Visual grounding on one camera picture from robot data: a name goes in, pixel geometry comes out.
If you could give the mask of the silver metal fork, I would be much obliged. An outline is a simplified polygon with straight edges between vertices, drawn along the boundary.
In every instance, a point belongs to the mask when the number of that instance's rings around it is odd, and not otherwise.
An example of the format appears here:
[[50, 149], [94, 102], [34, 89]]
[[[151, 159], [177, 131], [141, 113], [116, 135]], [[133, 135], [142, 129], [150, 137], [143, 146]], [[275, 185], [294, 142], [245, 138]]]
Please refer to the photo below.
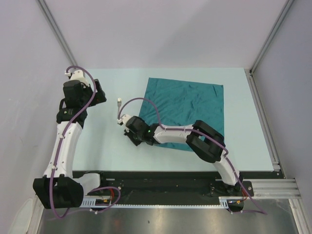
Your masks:
[[121, 124], [121, 120], [120, 120], [120, 110], [121, 110], [121, 106], [122, 106], [122, 99], [119, 97], [117, 99], [117, 123]]

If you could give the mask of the teal cloth napkin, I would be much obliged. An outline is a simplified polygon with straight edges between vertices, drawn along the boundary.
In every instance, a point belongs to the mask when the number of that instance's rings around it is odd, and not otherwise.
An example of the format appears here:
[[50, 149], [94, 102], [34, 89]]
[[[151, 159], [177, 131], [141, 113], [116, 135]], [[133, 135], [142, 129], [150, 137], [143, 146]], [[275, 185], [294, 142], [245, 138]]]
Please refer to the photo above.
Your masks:
[[202, 120], [224, 135], [224, 87], [218, 84], [149, 78], [139, 117], [148, 125], [184, 126]]

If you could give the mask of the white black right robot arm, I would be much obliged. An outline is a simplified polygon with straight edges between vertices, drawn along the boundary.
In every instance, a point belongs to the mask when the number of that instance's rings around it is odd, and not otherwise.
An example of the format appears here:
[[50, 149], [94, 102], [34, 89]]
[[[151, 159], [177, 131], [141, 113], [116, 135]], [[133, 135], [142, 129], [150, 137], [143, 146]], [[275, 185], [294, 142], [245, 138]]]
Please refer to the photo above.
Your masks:
[[130, 115], [123, 115], [117, 122], [124, 127], [124, 135], [135, 146], [142, 142], [151, 146], [166, 143], [188, 145], [201, 160], [213, 164], [229, 195], [237, 195], [242, 191], [239, 171], [228, 159], [229, 151], [225, 147], [223, 135], [205, 122], [197, 120], [186, 126], [160, 123], [148, 125], [142, 118]]

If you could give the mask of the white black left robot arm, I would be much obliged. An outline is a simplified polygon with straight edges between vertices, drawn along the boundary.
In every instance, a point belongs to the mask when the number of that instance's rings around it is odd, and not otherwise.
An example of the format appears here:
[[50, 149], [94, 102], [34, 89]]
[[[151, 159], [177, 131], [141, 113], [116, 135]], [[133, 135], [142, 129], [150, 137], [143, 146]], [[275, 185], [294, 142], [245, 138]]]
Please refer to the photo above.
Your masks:
[[91, 191], [104, 194], [108, 183], [98, 173], [73, 177], [73, 161], [79, 136], [87, 118], [87, 108], [106, 101], [98, 79], [95, 89], [80, 80], [63, 85], [64, 98], [57, 113], [57, 137], [49, 164], [43, 177], [34, 179], [33, 189], [44, 208], [80, 207]]

